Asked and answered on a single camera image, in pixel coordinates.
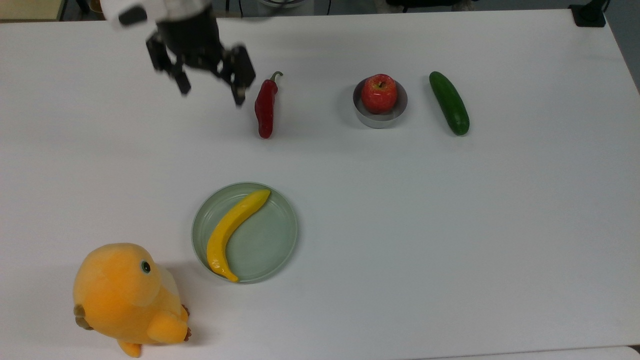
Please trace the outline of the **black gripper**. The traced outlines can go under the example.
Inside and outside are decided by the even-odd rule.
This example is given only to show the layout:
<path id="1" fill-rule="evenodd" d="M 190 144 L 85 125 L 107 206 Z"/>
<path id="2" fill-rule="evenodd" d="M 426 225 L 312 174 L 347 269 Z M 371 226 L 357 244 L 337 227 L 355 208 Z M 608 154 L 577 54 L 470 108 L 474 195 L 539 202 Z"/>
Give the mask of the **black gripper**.
<path id="1" fill-rule="evenodd" d="M 210 72 L 225 82 L 236 107 L 244 105 L 246 91 L 256 79 L 245 45 L 227 48 L 221 43 L 212 10 L 183 20 L 158 22 L 145 44 L 154 70 L 167 73 L 182 96 L 192 89 L 184 67 Z"/>

